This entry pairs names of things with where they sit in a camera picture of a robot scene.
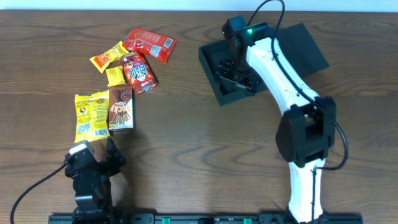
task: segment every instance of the wood grain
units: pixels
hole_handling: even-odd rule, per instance
[[[160,85],[136,96],[137,129],[117,135],[127,157],[113,178],[118,205],[159,213],[257,213],[284,209],[289,168],[275,144],[271,95],[219,107],[198,60],[239,12],[0,11],[0,223],[18,196],[61,165],[75,136],[73,97],[107,89],[88,60],[134,27],[178,39],[167,65],[147,58]],[[242,15],[247,19],[250,13]],[[261,12],[271,25],[278,12]],[[332,95],[350,160],[324,173],[322,204],[365,223],[398,219],[398,14],[287,12],[304,22],[331,67],[305,81]],[[104,141],[93,143],[103,156]],[[328,164],[340,161],[336,142]],[[46,223],[76,207],[72,180],[58,174],[23,199],[16,223]]]

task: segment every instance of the small yellow package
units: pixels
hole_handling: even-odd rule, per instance
[[[90,61],[101,73],[104,73],[105,68],[107,68],[111,62],[119,60],[127,53],[129,53],[129,51],[122,46],[122,42],[120,41],[112,47],[111,50],[107,50],[103,54],[90,58]]]
[[[108,82],[109,82],[108,87],[126,84],[122,66],[109,68],[105,70],[105,72],[106,76],[108,77]]]
[[[109,136],[108,108],[109,92],[99,92],[86,96],[75,96],[76,142],[95,141]]]

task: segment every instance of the white backdrop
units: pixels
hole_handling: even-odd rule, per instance
[[[0,0],[0,9],[253,11],[262,0]],[[285,0],[288,11],[398,12],[398,0]],[[280,10],[270,2],[262,10]]]

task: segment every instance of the snack package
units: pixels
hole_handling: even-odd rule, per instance
[[[177,40],[143,29],[133,29],[123,42],[123,47],[152,55],[163,63],[167,62]]]
[[[129,51],[122,46],[122,42],[120,41],[118,44],[112,47],[111,50],[107,50],[103,54],[90,58],[90,61],[99,70],[99,72],[103,73],[105,68],[107,68],[111,62],[119,60],[128,52]]]
[[[119,131],[134,128],[131,86],[109,89],[109,130]]]
[[[126,84],[122,66],[109,68],[105,70],[105,72],[106,76],[108,77],[108,87]]]
[[[108,118],[109,93],[94,93],[92,95],[76,95],[76,142],[82,140],[95,141],[109,136]]]
[[[148,67],[143,55],[132,51],[120,58],[124,75],[136,94],[144,93],[156,87],[157,80]]]

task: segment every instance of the red snack bag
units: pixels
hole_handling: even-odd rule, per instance
[[[153,89],[157,81],[152,71],[149,69],[144,56],[136,51],[132,51],[120,58],[124,75],[129,80],[132,89],[136,94],[144,93]]]
[[[123,47],[130,51],[137,50],[144,55],[151,55],[166,63],[176,41],[175,38],[147,30],[133,29],[124,40]]]

